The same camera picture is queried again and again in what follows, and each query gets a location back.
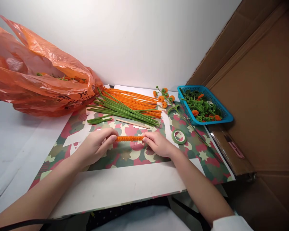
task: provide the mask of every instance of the white wall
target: white wall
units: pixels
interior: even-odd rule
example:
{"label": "white wall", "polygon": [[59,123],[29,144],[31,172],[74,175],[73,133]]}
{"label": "white wall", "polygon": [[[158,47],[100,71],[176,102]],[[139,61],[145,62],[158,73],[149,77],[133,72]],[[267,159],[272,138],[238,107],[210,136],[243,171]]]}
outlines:
{"label": "white wall", "polygon": [[[112,85],[185,85],[241,0],[0,0]],[[0,26],[12,33],[0,18]]]}

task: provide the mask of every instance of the white sleeve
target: white sleeve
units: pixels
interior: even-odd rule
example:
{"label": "white sleeve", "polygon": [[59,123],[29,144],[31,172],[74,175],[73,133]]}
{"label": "white sleeve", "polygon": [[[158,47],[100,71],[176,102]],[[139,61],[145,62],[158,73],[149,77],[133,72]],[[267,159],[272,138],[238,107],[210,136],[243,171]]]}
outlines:
{"label": "white sleeve", "polygon": [[253,231],[241,216],[230,216],[213,221],[211,231]]}

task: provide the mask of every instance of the finger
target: finger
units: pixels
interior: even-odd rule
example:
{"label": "finger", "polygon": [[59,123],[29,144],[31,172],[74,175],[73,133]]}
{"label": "finger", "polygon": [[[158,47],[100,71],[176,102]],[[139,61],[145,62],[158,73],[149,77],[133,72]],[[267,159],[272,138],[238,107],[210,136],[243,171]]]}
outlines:
{"label": "finger", "polygon": [[152,148],[153,151],[157,149],[157,145],[148,137],[143,138],[142,141],[148,144]]}
{"label": "finger", "polygon": [[116,138],[117,138],[116,135],[111,135],[110,137],[108,137],[106,139],[106,141],[104,143],[102,143],[101,146],[99,147],[99,149],[96,151],[96,154],[105,153],[107,151],[107,149],[109,148],[109,146],[114,143]]}
{"label": "finger", "polygon": [[145,132],[144,137],[148,137],[151,140],[155,141],[156,138],[156,133],[155,132]]}
{"label": "finger", "polygon": [[99,142],[102,142],[104,139],[107,139],[111,135],[119,136],[118,132],[113,128],[104,128],[102,130],[99,130],[98,133],[99,133],[98,136]]}

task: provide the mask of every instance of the hand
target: hand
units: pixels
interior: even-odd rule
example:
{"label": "hand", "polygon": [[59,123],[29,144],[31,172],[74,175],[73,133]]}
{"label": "hand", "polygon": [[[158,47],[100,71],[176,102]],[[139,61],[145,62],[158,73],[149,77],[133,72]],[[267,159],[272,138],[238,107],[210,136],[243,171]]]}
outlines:
{"label": "hand", "polygon": [[147,143],[159,156],[172,158],[180,150],[158,132],[146,132],[143,142]]}
{"label": "hand", "polygon": [[71,157],[75,158],[77,163],[81,165],[80,167],[94,164],[107,151],[117,136],[118,132],[113,128],[92,132]]}

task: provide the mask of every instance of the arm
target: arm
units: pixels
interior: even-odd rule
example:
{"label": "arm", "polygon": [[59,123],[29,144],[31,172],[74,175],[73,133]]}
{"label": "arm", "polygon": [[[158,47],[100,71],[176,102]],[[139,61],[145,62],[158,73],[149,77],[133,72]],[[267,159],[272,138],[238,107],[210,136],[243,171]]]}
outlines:
{"label": "arm", "polygon": [[[20,221],[47,218],[77,173],[98,161],[117,136],[117,131],[112,128],[89,134],[72,156],[63,160],[42,181],[0,214],[0,227]],[[41,225],[32,225],[17,230],[40,228]]]}
{"label": "arm", "polygon": [[160,156],[169,157],[184,182],[200,213],[212,226],[214,220],[233,216],[234,213],[214,185],[192,162],[160,133],[145,133],[143,141]]}

